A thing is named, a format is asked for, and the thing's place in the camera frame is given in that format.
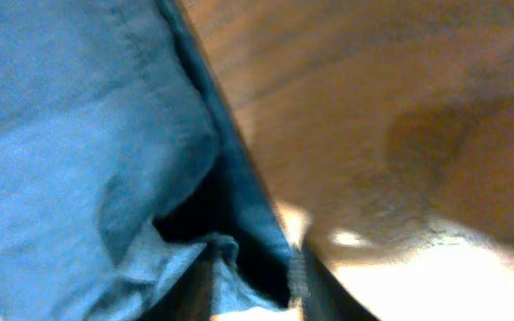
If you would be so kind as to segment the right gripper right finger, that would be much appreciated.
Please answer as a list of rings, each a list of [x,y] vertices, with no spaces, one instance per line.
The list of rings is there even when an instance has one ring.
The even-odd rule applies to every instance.
[[[290,305],[304,321],[377,321],[329,272],[309,244],[292,245]]]

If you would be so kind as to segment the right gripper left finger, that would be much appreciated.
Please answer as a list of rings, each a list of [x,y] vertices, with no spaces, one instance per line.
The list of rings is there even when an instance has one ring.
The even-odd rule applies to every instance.
[[[168,293],[138,321],[209,321],[215,252],[206,249]]]

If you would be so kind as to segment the navy blue shorts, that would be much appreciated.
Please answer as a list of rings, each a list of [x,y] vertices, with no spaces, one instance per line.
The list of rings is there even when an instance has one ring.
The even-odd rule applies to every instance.
[[[177,4],[0,0],[0,320],[138,320],[206,249],[211,318],[294,318],[292,249]]]

